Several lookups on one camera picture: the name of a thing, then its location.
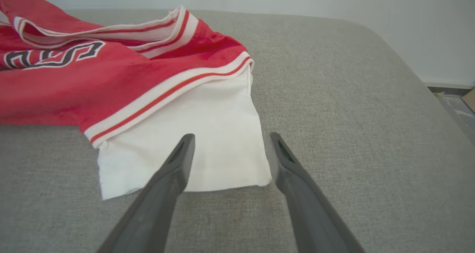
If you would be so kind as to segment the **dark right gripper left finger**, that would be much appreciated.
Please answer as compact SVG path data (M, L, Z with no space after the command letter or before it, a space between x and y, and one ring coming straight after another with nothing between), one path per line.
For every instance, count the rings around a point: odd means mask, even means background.
M188 185L195 135L185 134L109 234L99 253L163 253L178 196Z

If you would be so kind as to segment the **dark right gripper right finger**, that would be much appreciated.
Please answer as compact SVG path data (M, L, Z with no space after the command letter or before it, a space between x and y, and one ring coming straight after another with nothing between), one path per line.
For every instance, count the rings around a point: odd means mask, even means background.
M275 185L285 196L300 253L363 253L364 249L284 139L270 133Z

